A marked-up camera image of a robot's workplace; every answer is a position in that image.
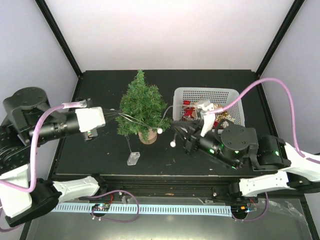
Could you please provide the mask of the clear battery box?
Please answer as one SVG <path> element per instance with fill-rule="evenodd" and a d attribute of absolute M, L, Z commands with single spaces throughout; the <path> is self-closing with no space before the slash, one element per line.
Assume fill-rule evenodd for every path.
<path fill-rule="evenodd" d="M 140 158 L 140 152 L 131 152 L 128 160 L 127 160 L 127 165 L 128 166 L 135 166 Z"/>

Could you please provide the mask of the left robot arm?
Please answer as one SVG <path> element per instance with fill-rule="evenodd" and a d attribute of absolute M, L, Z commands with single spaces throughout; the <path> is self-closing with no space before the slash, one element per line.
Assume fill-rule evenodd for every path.
<path fill-rule="evenodd" d="M 89 99 L 50 106 L 38 87 L 16 91 L 3 101 L 0 125 L 0 203 L 10 228 L 51 212 L 58 204 L 81 197 L 103 199 L 106 182 L 97 174 L 70 181 L 38 178 L 38 148 L 53 140 L 83 134 L 97 137 L 98 128 L 120 115 L 119 110 L 93 107 Z"/>

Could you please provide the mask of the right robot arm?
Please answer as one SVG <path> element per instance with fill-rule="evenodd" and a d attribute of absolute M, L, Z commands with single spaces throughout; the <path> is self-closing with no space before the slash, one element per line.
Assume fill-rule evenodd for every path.
<path fill-rule="evenodd" d="M 298 151 L 284 140 L 258 136 L 254 128 L 221 119 L 213 125 L 200 121 L 172 121 L 175 137 L 183 142 L 188 155 L 200 151 L 227 168 L 249 166 L 258 176 L 231 182 L 226 192 L 218 191 L 219 201 L 240 202 L 279 190 L 301 194 L 320 191 L 319 155 Z"/>

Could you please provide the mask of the small green christmas tree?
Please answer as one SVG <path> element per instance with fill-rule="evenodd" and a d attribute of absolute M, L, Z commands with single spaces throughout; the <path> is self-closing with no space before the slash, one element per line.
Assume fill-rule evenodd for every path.
<path fill-rule="evenodd" d="M 167 104 L 159 88 L 146 83 L 143 70 L 138 70 L 134 80 L 128 84 L 119 109 L 122 113 L 116 118 L 119 135 L 138 135 L 139 132 L 148 131 L 150 128 L 155 132 L 158 129 L 165 131 L 170 127 L 170 119 L 163 117 Z"/>

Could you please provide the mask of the wooden tree base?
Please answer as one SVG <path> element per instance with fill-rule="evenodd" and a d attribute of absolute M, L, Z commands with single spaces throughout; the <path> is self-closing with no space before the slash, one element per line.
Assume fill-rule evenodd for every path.
<path fill-rule="evenodd" d="M 148 131 L 143 130 L 142 132 L 139 132 L 138 137 L 143 144 L 151 145 L 157 140 L 158 133 L 150 128 Z"/>

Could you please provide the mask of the red star ornament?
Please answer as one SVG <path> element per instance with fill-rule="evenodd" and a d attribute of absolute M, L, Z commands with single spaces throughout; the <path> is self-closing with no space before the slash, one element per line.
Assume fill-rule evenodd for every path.
<path fill-rule="evenodd" d="M 183 119 L 193 120 L 197 118 L 196 109 L 194 107 L 183 107 L 184 114 L 182 115 Z"/>

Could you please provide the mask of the white plastic basket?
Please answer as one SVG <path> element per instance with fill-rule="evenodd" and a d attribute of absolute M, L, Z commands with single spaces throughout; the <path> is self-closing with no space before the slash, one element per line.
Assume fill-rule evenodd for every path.
<path fill-rule="evenodd" d="M 183 103 L 187 101 L 191 105 L 199 101 L 210 101 L 215 106 L 219 105 L 223 108 L 236 100 L 239 95 L 238 91 L 229 88 L 179 87 L 174 91 L 172 118 L 174 121 L 180 121 L 185 118 Z M 234 124 L 245 126 L 245 116 L 241 101 L 238 101 L 225 113 L 216 114 L 215 116 L 217 122 L 222 118 L 227 118 Z"/>

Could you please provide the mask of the red gift box ornament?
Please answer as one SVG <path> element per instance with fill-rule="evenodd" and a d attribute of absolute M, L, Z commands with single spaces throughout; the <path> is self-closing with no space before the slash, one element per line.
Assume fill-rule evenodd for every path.
<path fill-rule="evenodd" d="M 186 106 L 190 106 L 191 102 L 189 100 L 184 100 L 183 101 L 183 105 Z"/>

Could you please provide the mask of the white wooden snowflake ornament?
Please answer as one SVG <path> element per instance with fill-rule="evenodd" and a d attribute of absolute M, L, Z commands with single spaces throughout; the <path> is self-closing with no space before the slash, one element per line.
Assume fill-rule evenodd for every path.
<path fill-rule="evenodd" d="M 220 127 L 222 128 L 222 129 L 225 129 L 225 128 L 227 128 L 229 125 L 231 125 L 231 124 L 234 124 L 235 123 L 235 120 L 232 118 L 232 119 L 226 119 L 226 118 L 224 118 L 224 119 L 222 119 L 220 122 L 219 122 L 219 124 L 220 124 Z"/>

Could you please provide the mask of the black aluminium rail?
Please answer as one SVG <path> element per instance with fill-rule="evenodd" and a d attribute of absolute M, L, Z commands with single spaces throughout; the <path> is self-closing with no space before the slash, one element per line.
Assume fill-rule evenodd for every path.
<path fill-rule="evenodd" d="M 95 196 L 115 191 L 116 199 L 119 193 L 130 192 L 136 197 L 156 198 L 199 198 L 212 200 L 216 203 L 228 203 L 244 205 L 257 203 L 258 197 L 264 197 L 263 193 L 257 196 L 241 196 L 240 187 L 234 180 L 218 180 L 214 178 L 199 177 L 107 177 L 96 175 L 100 187 Z"/>

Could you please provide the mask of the black frame post left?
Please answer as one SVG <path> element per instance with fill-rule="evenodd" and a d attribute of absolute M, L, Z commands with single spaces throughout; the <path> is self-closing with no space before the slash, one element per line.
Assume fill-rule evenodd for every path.
<path fill-rule="evenodd" d="M 35 3 L 37 4 L 39 10 L 41 11 L 44 19 L 46 20 L 50 30 L 52 31 L 55 39 L 59 43 L 65 57 L 67 58 L 68 62 L 70 63 L 74 73 L 79 78 L 83 75 L 74 55 L 72 54 L 72 51 L 65 40 L 63 33 L 61 32 L 53 14 L 50 11 L 49 6 L 47 5 L 45 0 L 35 0 Z"/>

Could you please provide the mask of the black frame post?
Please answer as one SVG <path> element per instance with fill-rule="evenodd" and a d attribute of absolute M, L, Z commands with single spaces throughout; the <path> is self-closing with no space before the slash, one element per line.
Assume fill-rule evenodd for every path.
<path fill-rule="evenodd" d="M 294 0 L 292 5 L 290 6 L 287 14 L 285 15 L 280 27 L 278 28 L 271 44 L 269 45 L 262 61 L 260 62 L 257 70 L 255 71 L 256 78 L 259 79 L 263 72 L 265 71 L 266 67 L 268 66 L 269 62 L 271 61 L 273 55 L 275 54 L 278 46 L 282 42 L 283 38 L 285 37 L 287 31 L 289 30 L 291 24 L 293 23 L 294 19 L 296 18 L 297 14 L 299 13 L 301 7 L 303 6 L 305 0 Z"/>
<path fill-rule="evenodd" d="M 68 62 L 70 63 L 74 73 L 79 78 L 83 75 L 74 55 L 72 54 L 72 51 L 65 40 L 63 33 L 61 32 L 53 14 L 50 11 L 49 6 L 47 5 L 45 0 L 35 0 L 35 3 L 37 4 L 39 10 L 41 11 L 44 19 L 46 20 L 50 30 L 52 31 L 55 39 L 59 43 L 65 57 L 67 58 Z"/>

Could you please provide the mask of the black frame post right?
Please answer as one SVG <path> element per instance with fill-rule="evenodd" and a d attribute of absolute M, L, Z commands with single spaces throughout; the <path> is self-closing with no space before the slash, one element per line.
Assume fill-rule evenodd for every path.
<path fill-rule="evenodd" d="M 265 71 L 266 67 L 268 66 L 269 62 L 271 61 L 273 55 L 275 54 L 278 46 L 282 42 L 283 38 L 285 37 L 287 31 L 289 30 L 291 24 L 293 23 L 294 19 L 296 18 L 297 14 L 299 13 L 301 7 L 303 6 L 305 0 L 294 0 L 292 5 L 290 6 L 287 14 L 285 15 L 280 27 L 278 28 L 271 44 L 269 45 L 262 61 L 260 62 L 257 70 L 255 71 L 256 78 L 259 79 L 263 72 Z"/>

